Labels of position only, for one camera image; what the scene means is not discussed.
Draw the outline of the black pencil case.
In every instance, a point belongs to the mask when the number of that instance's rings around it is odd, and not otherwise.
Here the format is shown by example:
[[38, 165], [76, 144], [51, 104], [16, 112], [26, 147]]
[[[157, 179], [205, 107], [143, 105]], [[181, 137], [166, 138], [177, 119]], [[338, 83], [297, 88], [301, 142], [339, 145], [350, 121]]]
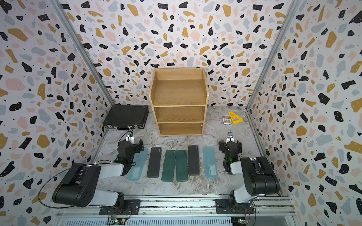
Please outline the black pencil case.
[[151, 148], [147, 177], [148, 178], [158, 178], [160, 172], [160, 163], [161, 163], [161, 147]]
[[199, 166], [199, 147], [189, 146], [188, 147], [188, 175], [197, 176], [200, 174]]

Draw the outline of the light blue pencil case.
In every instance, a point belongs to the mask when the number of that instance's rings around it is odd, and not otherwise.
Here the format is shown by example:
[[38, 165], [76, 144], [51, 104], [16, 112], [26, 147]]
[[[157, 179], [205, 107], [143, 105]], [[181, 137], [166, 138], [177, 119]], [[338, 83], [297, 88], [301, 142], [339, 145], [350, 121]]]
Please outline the light blue pencil case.
[[135, 165], [132, 166], [132, 168], [130, 169], [130, 171], [127, 174], [127, 179], [129, 181], [133, 181], [133, 182], [139, 181], [139, 179], [142, 175], [143, 168], [146, 163], [148, 152], [149, 152], [149, 150], [147, 148], [144, 148], [143, 151], [135, 154], [134, 160], [133, 160]]
[[213, 180], [218, 177], [217, 164], [214, 148], [211, 146], [203, 147], [203, 162], [205, 167], [206, 179]]

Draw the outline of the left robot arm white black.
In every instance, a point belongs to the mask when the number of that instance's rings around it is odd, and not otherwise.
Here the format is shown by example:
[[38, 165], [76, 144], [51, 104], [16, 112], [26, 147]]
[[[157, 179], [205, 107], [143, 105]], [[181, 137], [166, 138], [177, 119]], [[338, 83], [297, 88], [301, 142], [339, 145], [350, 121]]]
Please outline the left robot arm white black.
[[110, 163], [73, 164], [55, 189], [52, 201], [74, 207], [102, 206], [123, 210], [123, 193], [98, 189], [97, 183], [101, 179], [125, 176], [133, 166], [135, 154], [144, 150], [143, 140], [137, 144], [122, 140], [118, 142], [117, 150], [116, 159]]

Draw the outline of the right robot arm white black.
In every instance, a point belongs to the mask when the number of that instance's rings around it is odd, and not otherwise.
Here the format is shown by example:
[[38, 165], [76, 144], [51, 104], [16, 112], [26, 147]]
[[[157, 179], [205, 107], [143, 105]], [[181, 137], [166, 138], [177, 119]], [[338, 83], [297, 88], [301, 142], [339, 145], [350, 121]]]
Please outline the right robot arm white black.
[[230, 175], [243, 177], [243, 185], [232, 190], [229, 195], [230, 207], [250, 203], [261, 196], [279, 193], [279, 180], [266, 157], [240, 157], [242, 143], [239, 141], [220, 141], [218, 146], [224, 154], [224, 170]]

